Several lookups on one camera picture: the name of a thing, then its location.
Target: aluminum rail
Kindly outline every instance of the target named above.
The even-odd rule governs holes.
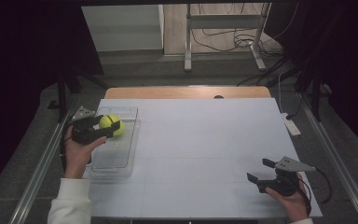
[[[351,201],[358,213],[358,185],[349,173],[344,161],[337,153],[337,149],[329,138],[326,130],[324,129],[323,124],[317,121],[316,118],[312,115],[312,112],[310,111],[310,102],[307,97],[304,97],[304,102],[306,105],[305,112],[307,114],[307,117],[310,120],[310,123],[314,131],[318,135],[321,143],[323,144],[328,159],[331,161],[339,179],[341,180],[342,185],[350,196]]]
[[[66,113],[63,120],[66,120],[70,114],[72,114],[74,110],[74,105],[77,103],[77,96],[71,97],[69,100],[69,109]],[[45,151],[43,152],[39,163],[36,165],[34,169],[34,173],[32,174],[30,180],[28,181],[27,187],[25,188],[20,201],[17,204],[16,209],[9,221],[9,223],[24,223],[27,218],[31,207],[34,203],[34,198],[36,197],[37,192],[42,185],[43,179],[45,178],[46,172],[48,171],[48,167],[51,163],[52,158],[56,152],[57,147],[60,145],[60,139],[62,134],[62,129],[64,126],[64,121],[57,124],[54,129],[53,135],[50,137],[48,141],[48,145],[46,146]]]

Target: gray floor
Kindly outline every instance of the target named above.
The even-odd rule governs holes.
[[[265,59],[267,66],[272,66],[277,61],[277,58],[266,57]],[[235,86],[247,77],[261,74],[257,71],[250,53],[241,55],[195,55],[191,73],[183,71],[183,57],[162,56],[154,51],[125,54],[102,53],[101,62],[103,63],[105,76],[99,78],[117,87]],[[287,64],[268,78],[277,77],[280,72],[290,66],[290,63]],[[76,106],[83,105],[87,108],[97,108],[99,101],[103,98],[104,90],[84,78],[80,77],[79,80],[82,83],[83,91],[76,96],[79,99]],[[253,84],[255,81],[256,79],[252,79],[245,82],[244,85]],[[279,103],[279,89],[281,89],[282,111],[289,114],[295,113],[299,104],[304,103],[300,101],[297,93],[294,92],[293,83],[295,81],[296,77],[291,77],[283,81],[280,88],[275,86],[269,89],[272,96],[277,99],[277,103]],[[23,190],[45,150],[52,130],[57,125],[58,111],[48,110],[50,101],[57,100],[57,98],[55,85],[42,92],[41,103],[34,120],[7,168],[0,176],[0,223],[8,223],[10,220],[19,198],[23,194]],[[358,213],[341,184],[334,167],[327,158],[321,141],[310,125],[305,109],[306,107],[302,105],[298,115],[293,118],[293,121],[302,132],[300,136],[292,138],[294,146],[303,162],[317,166],[326,172],[334,189],[331,201],[321,204],[324,217],[316,218],[314,223],[358,223]],[[320,112],[326,131],[358,184],[358,138],[334,112],[328,104],[327,98],[321,99]],[[29,211],[26,223],[46,222],[50,202],[57,196],[60,176],[62,176],[62,167],[58,152],[56,152],[48,168],[48,174],[44,178],[34,204]],[[308,174],[308,177],[315,193],[314,197],[318,202],[322,201],[327,196],[327,186],[324,179],[317,174]],[[94,218],[93,223],[110,222]],[[116,220],[114,223],[129,223],[129,221]],[[260,220],[259,223],[284,223],[284,220]]]

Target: transparent tray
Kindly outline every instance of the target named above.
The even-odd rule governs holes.
[[[125,178],[131,175],[140,122],[138,108],[133,106],[100,107],[97,115],[115,114],[125,130],[97,147],[91,157],[91,178]]]

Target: yellow ball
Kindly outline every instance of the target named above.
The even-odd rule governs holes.
[[[113,136],[121,135],[126,127],[124,126],[124,122],[118,118],[116,115],[105,115],[100,119],[100,128],[109,128],[112,126],[113,122],[117,122],[120,120],[120,128],[113,132]]]

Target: human hand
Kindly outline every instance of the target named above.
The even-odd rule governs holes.
[[[302,180],[301,174],[297,173],[297,176],[298,179]],[[302,181],[299,181],[299,186],[300,189],[306,193],[304,189],[304,183]],[[289,197],[284,197],[277,191],[270,188],[266,188],[266,193],[282,205],[287,217],[291,222],[296,222],[308,218],[307,207],[304,199],[297,191],[295,194]]]
[[[66,169],[64,178],[81,179],[84,171],[86,170],[86,164],[90,159],[91,152],[98,146],[106,142],[106,137],[101,137],[88,145],[81,145],[73,141],[72,136],[73,126],[68,128],[65,139],[65,157],[66,157]]]

